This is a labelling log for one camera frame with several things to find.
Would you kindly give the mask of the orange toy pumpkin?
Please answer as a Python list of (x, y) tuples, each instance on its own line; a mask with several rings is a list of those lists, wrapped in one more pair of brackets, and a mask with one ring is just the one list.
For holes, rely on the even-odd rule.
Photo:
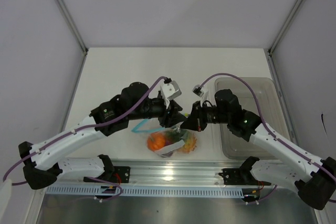
[(166, 138), (163, 133), (157, 132), (149, 135), (147, 139), (147, 147), (149, 150), (155, 152), (165, 146)]

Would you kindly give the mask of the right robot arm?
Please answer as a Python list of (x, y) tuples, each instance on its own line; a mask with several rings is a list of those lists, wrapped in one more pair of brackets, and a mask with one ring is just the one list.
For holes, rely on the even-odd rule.
[(297, 193), (308, 206), (322, 210), (332, 202), (335, 193), (335, 159), (313, 155), (276, 132), (265, 120), (239, 104), (230, 89), (215, 93), (215, 106), (197, 101), (181, 128), (203, 131), (209, 123), (226, 124), (236, 137), (254, 144), (280, 160), (270, 164), (249, 157), (240, 167), (240, 179), (251, 184), (255, 180), (279, 185)]

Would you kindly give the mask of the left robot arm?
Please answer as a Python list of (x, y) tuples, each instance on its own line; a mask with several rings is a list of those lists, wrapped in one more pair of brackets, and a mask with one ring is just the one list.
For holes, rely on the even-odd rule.
[(126, 129), (132, 120), (158, 119), (163, 128), (184, 121), (182, 108), (175, 102), (181, 89), (168, 79), (156, 98), (146, 84), (134, 82), (120, 94), (93, 109), (75, 127), (39, 144), (19, 144), (26, 182), (33, 190), (46, 188), (58, 180), (113, 182), (115, 167), (108, 155), (92, 158), (69, 158), (77, 149)]

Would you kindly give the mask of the clear zip top bag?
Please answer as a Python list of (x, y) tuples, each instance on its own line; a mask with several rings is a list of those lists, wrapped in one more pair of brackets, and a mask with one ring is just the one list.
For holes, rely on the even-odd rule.
[(131, 132), (145, 139), (146, 147), (162, 158), (189, 154), (196, 150), (198, 139), (193, 131), (180, 128), (180, 123), (164, 128), (158, 119), (144, 119)]

